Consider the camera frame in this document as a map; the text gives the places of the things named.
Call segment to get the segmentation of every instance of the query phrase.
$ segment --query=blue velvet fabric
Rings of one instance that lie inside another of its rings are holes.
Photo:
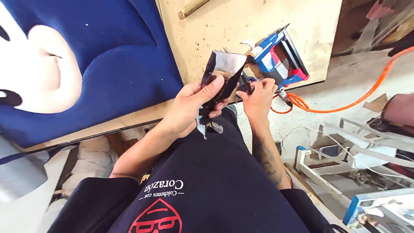
[[[83,76],[64,112],[0,106],[3,136],[23,148],[173,99],[183,86],[154,0],[1,1],[26,34],[38,24],[60,32]]]

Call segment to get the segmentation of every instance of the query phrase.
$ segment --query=logo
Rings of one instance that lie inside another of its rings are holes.
[[[161,233],[166,229],[169,229],[168,232],[181,233],[182,227],[177,211],[158,198],[135,219],[128,233]]]

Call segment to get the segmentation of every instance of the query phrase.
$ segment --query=wooden table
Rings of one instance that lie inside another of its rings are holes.
[[[247,39],[257,42],[288,23],[287,31],[310,73],[307,81],[293,84],[289,89],[326,79],[341,0],[210,0],[184,20],[178,18],[178,12],[189,0],[156,1],[184,84],[201,79],[212,50],[227,47],[233,53],[246,53],[249,46],[240,42]],[[164,117],[172,102],[169,100],[25,151],[154,122]]]

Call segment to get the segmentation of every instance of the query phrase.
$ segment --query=right hand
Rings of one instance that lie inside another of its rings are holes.
[[[255,88],[250,96],[243,91],[236,92],[243,99],[244,112],[250,124],[256,122],[268,124],[267,115],[272,105],[273,94],[277,91],[277,85],[274,84],[273,78],[265,78],[262,81],[253,82],[250,86]]]

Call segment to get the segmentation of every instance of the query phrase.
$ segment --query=black fabric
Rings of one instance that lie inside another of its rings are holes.
[[[282,193],[298,191],[281,193],[274,186],[249,153],[231,110],[217,122],[223,134],[209,133],[205,140],[194,130],[174,142],[140,191],[130,178],[82,181],[49,233],[308,233],[300,216],[315,208],[284,198]],[[313,218],[315,225],[324,223]]]
[[[104,233],[138,193],[138,183],[132,178],[85,178],[48,233]]]
[[[282,195],[302,219],[310,233],[335,233],[308,195],[301,189],[282,189]]]

